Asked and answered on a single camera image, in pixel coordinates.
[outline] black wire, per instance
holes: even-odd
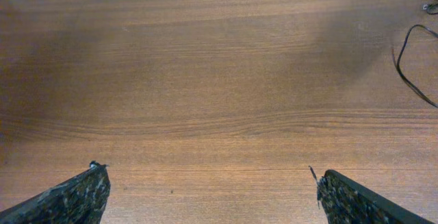
[[[428,28],[428,27],[426,27],[426,26],[424,26],[424,25],[414,25],[414,26],[412,26],[412,27],[409,29],[408,34],[406,35],[406,38],[404,39],[404,44],[403,44],[402,50],[400,51],[400,54],[398,55],[397,62],[396,62],[396,58],[395,58],[395,56],[394,56],[394,49],[392,49],[392,57],[393,57],[393,61],[394,61],[394,64],[396,65],[396,70],[397,70],[398,74],[399,74],[400,77],[403,79],[403,81],[405,82],[405,84],[406,84],[409,88],[411,88],[411,90],[413,90],[413,92],[415,92],[419,97],[421,97],[423,100],[427,101],[427,103],[429,103],[429,104],[431,104],[432,106],[438,108],[438,105],[437,105],[435,102],[431,101],[431,100],[430,100],[425,94],[423,94],[423,92],[422,92],[421,90],[419,90],[419,88],[418,88],[417,86],[415,86],[414,84],[412,84],[412,82],[409,81],[409,80],[406,78],[406,76],[404,76],[404,74],[403,74],[403,72],[402,72],[402,69],[400,68],[400,61],[401,61],[401,59],[402,59],[402,54],[403,54],[403,52],[404,52],[404,48],[406,48],[406,45],[407,45],[407,43],[408,43],[409,34],[411,34],[412,29],[415,28],[415,27],[421,27],[421,28],[425,29],[426,31],[428,31],[429,33],[431,33],[434,37],[438,38],[438,33],[437,33],[437,32],[434,32],[433,30],[431,30],[430,28]]]

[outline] wood grain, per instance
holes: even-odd
[[[102,223],[326,223],[312,165],[437,222],[427,1],[2,0],[0,210],[97,160]]]

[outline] brown tabletop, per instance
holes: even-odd
[[[326,223],[311,165],[437,222],[427,1],[1,0],[0,210],[96,160],[102,223]]]

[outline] wooden table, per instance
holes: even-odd
[[[311,165],[437,222],[427,1],[2,0],[0,210],[97,160],[102,223],[326,223]]]

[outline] black cable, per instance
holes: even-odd
[[[431,33],[434,37],[438,38],[438,33],[437,33],[437,32],[434,32],[434,31],[431,30],[430,28],[428,28],[428,27],[426,27],[426,26],[424,26],[424,25],[414,25],[414,26],[412,26],[412,27],[409,29],[408,34],[406,35],[406,38],[404,39],[404,44],[403,44],[402,50],[400,51],[400,54],[398,55],[397,62],[396,62],[396,57],[395,57],[395,55],[394,55],[394,49],[392,49],[392,58],[393,58],[394,64],[396,65],[396,70],[397,70],[398,74],[400,75],[400,77],[401,77],[401,78],[403,79],[403,81],[405,82],[405,84],[406,84],[409,88],[411,88],[411,90],[413,90],[413,92],[415,92],[419,97],[421,97],[423,100],[427,101],[427,103],[429,103],[429,104],[431,104],[432,106],[438,108],[438,105],[437,105],[435,102],[431,101],[431,100],[430,100],[425,94],[423,94],[423,92],[422,92],[421,90],[419,90],[419,88],[418,88],[417,86],[415,86],[414,84],[412,84],[412,82],[409,81],[409,80],[406,78],[406,76],[404,76],[404,74],[403,74],[403,72],[402,72],[402,69],[400,68],[400,61],[401,61],[401,59],[402,59],[402,54],[403,54],[403,52],[404,52],[404,48],[406,48],[406,45],[407,45],[407,43],[408,43],[409,34],[411,34],[412,29],[415,28],[415,27],[421,27],[421,28],[425,29],[426,31],[428,31],[429,33]]]

